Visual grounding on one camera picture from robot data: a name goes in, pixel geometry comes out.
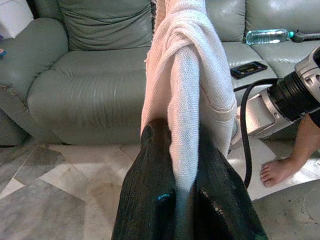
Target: sofa backrest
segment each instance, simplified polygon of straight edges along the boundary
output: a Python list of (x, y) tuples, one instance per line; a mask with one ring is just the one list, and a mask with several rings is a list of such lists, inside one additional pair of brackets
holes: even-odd
[(206, 12), (223, 42), (242, 41), (245, 34), (245, 0), (206, 0)]
[(246, 32), (277, 28), (320, 33), (320, 1), (246, 0)]
[(51, 18), (63, 21), (62, 12), (58, 4), (58, 0), (27, 0), (33, 2), (36, 7), (36, 13), (40, 18)]
[[(64, 21), (71, 50), (149, 46), (151, 0), (34, 0), (40, 17)], [(319, 0), (206, 0), (223, 42), (244, 41), (250, 30), (320, 32)]]
[(35, 1), (40, 17), (63, 21), (70, 50), (98, 51), (151, 45), (151, 0)]

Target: white towel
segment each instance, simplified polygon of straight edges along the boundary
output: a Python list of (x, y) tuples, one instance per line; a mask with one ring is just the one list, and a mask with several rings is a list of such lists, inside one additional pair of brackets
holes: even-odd
[(226, 156), (236, 110), (229, 65), (205, 0), (157, 0), (141, 131), (154, 119), (168, 121), (177, 186), (176, 239), (193, 238), (188, 199), (198, 169), (199, 123)]

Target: black phone case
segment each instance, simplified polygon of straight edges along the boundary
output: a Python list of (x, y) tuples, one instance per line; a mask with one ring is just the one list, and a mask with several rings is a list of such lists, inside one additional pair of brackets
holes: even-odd
[(231, 75), (236, 79), (242, 79), (251, 74), (266, 70), (268, 67), (260, 62), (252, 61), (240, 66), (231, 68)]

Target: bare foot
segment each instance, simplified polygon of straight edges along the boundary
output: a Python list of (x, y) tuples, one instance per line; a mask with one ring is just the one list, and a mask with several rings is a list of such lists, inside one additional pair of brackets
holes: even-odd
[(262, 165), (260, 176), (265, 187), (272, 187), (300, 170), (297, 161), (287, 157), (281, 160), (274, 160)]

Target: water bottle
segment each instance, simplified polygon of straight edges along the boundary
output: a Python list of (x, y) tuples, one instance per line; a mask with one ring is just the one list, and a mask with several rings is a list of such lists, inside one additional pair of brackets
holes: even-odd
[(246, 35), (246, 44), (277, 44), (294, 36), (293, 31), (286, 29), (269, 29), (249, 31)]

